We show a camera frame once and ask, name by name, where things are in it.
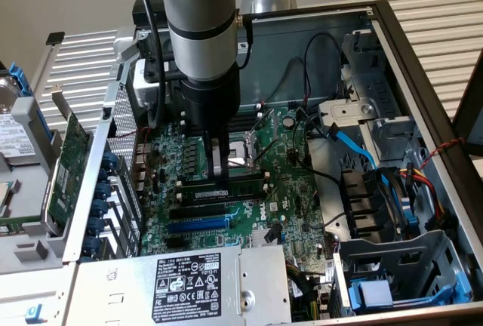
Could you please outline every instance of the robotic arm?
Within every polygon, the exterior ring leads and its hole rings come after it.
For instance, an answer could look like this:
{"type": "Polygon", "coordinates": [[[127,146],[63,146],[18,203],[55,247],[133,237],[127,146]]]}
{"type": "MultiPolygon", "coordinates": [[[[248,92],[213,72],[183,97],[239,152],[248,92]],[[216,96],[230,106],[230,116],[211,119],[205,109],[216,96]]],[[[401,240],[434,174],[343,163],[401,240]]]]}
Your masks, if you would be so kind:
{"type": "MultiPolygon", "coordinates": [[[[251,3],[267,0],[245,1],[255,11],[264,7],[251,3]]],[[[187,77],[181,85],[186,114],[204,129],[208,175],[226,178],[226,125],[240,106],[235,0],[165,0],[165,9],[175,62],[187,77]]]]}

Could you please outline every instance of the power supply label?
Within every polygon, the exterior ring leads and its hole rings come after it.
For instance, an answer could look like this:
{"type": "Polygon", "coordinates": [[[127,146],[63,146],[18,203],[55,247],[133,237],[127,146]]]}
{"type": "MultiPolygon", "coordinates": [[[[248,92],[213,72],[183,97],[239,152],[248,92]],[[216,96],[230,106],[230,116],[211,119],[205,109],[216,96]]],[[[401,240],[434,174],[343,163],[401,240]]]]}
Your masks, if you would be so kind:
{"type": "Polygon", "coordinates": [[[221,254],[158,260],[155,323],[221,316],[221,254]]]}

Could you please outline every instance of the warning label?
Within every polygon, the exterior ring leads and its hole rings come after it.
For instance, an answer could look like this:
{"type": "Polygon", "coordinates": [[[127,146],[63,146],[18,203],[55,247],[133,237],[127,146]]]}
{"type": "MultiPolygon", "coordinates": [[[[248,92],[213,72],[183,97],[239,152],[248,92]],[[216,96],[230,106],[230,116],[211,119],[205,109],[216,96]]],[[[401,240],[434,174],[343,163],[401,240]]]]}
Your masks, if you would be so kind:
{"type": "Polygon", "coordinates": [[[152,319],[155,323],[221,315],[221,254],[158,261],[152,319]]]}
{"type": "Polygon", "coordinates": [[[5,158],[35,155],[23,126],[9,114],[0,115],[0,152],[5,158]]]}

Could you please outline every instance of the motherboard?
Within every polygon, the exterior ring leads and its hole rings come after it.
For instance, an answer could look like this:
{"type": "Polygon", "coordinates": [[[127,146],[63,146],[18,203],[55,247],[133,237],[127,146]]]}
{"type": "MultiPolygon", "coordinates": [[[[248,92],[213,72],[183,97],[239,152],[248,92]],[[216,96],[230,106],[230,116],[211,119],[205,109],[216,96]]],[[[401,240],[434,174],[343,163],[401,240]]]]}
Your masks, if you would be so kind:
{"type": "MultiPolygon", "coordinates": [[[[246,160],[247,152],[240,148],[249,131],[230,132],[229,175],[230,179],[240,179],[230,184],[230,197],[228,191],[219,190],[207,179],[200,133],[187,134],[183,123],[171,123],[148,139],[138,163],[146,166],[148,177],[159,180],[159,185],[152,181],[144,189],[147,224],[142,255],[234,245],[267,246],[269,230],[279,229],[281,239],[271,244],[283,244],[289,263],[302,270],[323,271],[323,233],[311,230],[303,220],[305,211],[312,223],[319,223],[321,211],[311,202],[316,192],[314,176],[296,166],[293,159],[295,111],[275,108],[261,122],[252,137],[256,139],[254,152],[262,155],[252,167],[239,166],[246,160]],[[208,214],[224,217],[225,225],[196,230],[196,220],[208,214]]],[[[297,145],[302,136],[303,129],[298,129],[297,145]]]]}

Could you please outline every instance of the blue pcie slot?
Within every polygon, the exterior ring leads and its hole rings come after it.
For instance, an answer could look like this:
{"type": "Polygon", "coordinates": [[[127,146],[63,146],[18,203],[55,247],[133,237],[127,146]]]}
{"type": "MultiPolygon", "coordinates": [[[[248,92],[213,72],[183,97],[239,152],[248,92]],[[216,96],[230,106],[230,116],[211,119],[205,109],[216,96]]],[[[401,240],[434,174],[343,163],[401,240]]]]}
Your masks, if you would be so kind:
{"type": "Polygon", "coordinates": [[[207,218],[201,220],[193,220],[191,222],[179,222],[168,224],[169,233],[183,233],[194,232],[197,230],[210,230],[210,229],[228,229],[229,218],[216,217],[207,218]]]}

